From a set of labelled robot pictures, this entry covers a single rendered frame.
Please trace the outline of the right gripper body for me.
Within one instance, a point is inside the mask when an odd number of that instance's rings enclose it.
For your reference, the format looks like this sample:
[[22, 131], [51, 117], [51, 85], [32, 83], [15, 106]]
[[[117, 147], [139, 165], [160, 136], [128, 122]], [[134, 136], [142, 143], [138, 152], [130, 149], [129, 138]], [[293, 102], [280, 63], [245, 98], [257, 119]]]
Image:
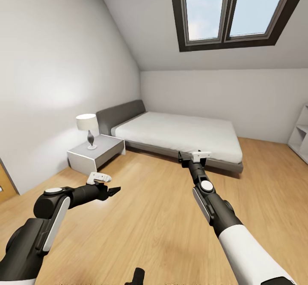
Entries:
[[182, 168], [188, 167], [192, 175], [192, 172], [198, 169], [204, 170], [206, 158], [201, 158], [200, 163], [193, 163], [192, 158], [182, 158]]

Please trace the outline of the digital camera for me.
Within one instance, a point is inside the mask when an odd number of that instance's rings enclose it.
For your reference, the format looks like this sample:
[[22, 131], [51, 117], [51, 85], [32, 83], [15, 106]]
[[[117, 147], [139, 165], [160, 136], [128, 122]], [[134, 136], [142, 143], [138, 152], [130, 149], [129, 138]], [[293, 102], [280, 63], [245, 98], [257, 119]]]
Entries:
[[143, 285], [143, 280], [145, 277], [145, 271], [142, 268], [136, 268], [132, 282], [127, 282], [124, 285]]

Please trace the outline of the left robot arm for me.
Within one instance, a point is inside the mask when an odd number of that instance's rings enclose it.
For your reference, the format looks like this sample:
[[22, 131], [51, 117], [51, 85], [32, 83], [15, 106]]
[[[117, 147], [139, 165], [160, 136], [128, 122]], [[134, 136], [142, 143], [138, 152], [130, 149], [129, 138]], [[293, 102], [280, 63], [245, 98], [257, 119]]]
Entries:
[[67, 210], [118, 193], [121, 187], [108, 189], [99, 183], [111, 180], [107, 174], [91, 172], [84, 186], [45, 190], [35, 202], [35, 218], [29, 218], [7, 243], [6, 255], [0, 261], [0, 285], [35, 285]]

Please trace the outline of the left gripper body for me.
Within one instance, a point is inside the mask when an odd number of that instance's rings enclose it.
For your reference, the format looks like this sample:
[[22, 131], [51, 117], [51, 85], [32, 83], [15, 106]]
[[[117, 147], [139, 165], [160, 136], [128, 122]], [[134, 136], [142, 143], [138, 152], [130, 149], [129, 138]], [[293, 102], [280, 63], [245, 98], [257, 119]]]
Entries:
[[83, 189], [85, 195], [82, 205], [96, 199], [101, 201], [107, 199], [108, 186], [106, 185], [101, 185], [100, 183], [98, 185], [86, 183], [86, 185], [81, 186], [81, 188]]

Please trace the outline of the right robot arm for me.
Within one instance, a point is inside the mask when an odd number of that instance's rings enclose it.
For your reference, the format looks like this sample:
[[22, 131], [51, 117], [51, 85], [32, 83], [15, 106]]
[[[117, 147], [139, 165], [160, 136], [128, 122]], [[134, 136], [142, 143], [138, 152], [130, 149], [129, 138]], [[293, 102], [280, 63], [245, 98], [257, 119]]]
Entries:
[[192, 189], [194, 198], [209, 225], [213, 226], [238, 284], [297, 285], [235, 216], [231, 204], [216, 194], [203, 168], [212, 152], [193, 152], [190, 158], [183, 158], [180, 151], [178, 154], [182, 168], [189, 168], [196, 184]]

